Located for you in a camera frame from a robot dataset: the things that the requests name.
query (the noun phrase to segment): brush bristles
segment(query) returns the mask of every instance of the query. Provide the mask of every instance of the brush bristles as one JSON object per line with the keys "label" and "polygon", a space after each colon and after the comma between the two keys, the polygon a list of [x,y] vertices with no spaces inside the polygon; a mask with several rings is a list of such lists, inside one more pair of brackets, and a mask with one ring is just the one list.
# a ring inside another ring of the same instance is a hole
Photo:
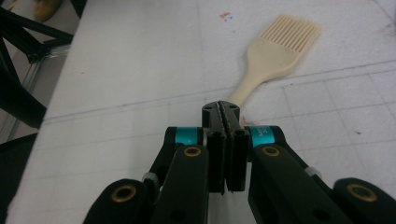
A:
{"label": "brush bristles", "polygon": [[302,52],[315,40],[320,30],[320,26],[312,21],[296,19],[288,15],[280,15],[262,33],[261,38]]}

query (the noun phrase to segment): pastry brush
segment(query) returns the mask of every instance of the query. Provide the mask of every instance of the pastry brush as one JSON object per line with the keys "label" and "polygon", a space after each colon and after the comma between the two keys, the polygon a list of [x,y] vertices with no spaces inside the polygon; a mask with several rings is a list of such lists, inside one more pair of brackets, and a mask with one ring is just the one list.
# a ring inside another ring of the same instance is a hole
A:
{"label": "pastry brush", "polygon": [[280,15],[247,49],[247,73],[228,102],[241,106],[261,83],[292,72],[312,45],[321,27]]}

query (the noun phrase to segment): cream-colored brush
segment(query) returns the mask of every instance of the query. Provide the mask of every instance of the cream-colored brush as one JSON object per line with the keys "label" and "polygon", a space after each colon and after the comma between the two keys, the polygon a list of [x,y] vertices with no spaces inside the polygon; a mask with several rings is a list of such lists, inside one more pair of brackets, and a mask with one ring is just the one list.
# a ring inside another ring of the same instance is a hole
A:
{"label": "cream-colored brush", "polygon": [[320,31],[312,21],[280,15],[248,47],[247,73],[227,101],[240,106],[264,81],[289,74]]}

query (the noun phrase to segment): screw hole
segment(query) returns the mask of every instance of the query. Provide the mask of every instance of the screw hole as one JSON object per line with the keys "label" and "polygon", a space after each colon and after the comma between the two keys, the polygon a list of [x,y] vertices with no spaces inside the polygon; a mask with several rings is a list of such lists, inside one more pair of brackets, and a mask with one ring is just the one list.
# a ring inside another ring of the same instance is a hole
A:
{"label": "screw hole", "polygon": [[197,152],[198,152],[197,148],[190,148],[188,151],[189,154],[196,154]]}
{"label": "screw hole", "polygon": [[322,210],[322,209],[314,209],[312,211],[312,214],[314,215],[314,217],[316,217],[317,219],[319,219],[320,221],[330,221],[332,220],[332,217],[329,215],[329,213],[327,213],[326,211]]}
{"label": "screw hole", "polygon": [[372,195],[370,191],[368,191],[367,189],[364,189],[364,188],[354,188],[352,190],[356,194],[359,194],[361,197],[368,198],[368,197],[370,197]]}
{"label": "screw hole", "polygon": [[186,212],[183,210],[177,209],[171,212],[171,218],[175,222],[183,221],[186,218]]}
{"label": "screw hole", "polygon": [[120,189],[117,192],[117,197],[119,198],[125,198],[127,197],[132,191],[130,189]]}

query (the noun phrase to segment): black metal frame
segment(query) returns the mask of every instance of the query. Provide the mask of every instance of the black metal frame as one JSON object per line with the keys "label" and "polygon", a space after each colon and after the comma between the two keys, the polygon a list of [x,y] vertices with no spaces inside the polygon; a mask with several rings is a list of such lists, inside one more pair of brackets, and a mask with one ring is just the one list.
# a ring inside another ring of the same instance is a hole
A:
{"label": "black metal frame", "polygon": [[[54,38],[40,43],[24,28]],[[0,80],[2,81],[0,83],[0,107],[25,124],[39,128],[44,118],[46,107],[40,104],[21,85],[4,39],[22,51],[29,63],[37,63],[53,47],[70,44],[73,40],[73,35],[39,22],[28,20],[0,7],[0,37]]]}

